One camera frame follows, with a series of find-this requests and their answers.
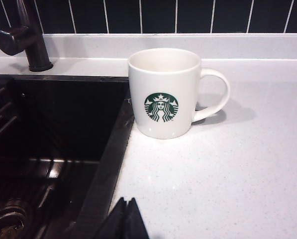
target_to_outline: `countertop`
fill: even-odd
[[[151,239],[297,239],[297,64],[228,65],[229,102],[185,135],[133,126],[112,206],[135,197]],[[205,79],[198,107],[221,90]]]

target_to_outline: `sink basin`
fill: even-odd
[[[0,75],[2,88],[0,238],[92,237],[133,123],[128,79]]]

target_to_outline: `green siren logo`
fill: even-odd
[[[170,121],[178,111],[178,101],[172,95],[166,93],[154,93],[145,100],[147,115],[156,122]]]

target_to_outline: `white mug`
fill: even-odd
[[[195,111],[200,78],[219,77],[225,93],[219,104]],[[224,107],[230,84],[223,74],[201,68],[200,58],[186,50],[154,48],[136,52],[128,59],[132,107],[138,129],[153,138],[175,138],[186,133],[192,122]]]

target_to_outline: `backsplash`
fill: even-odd
[[[297,33],[297,0],[32,0],[43,33]],[[0,0],[0,28],[19,25]]]

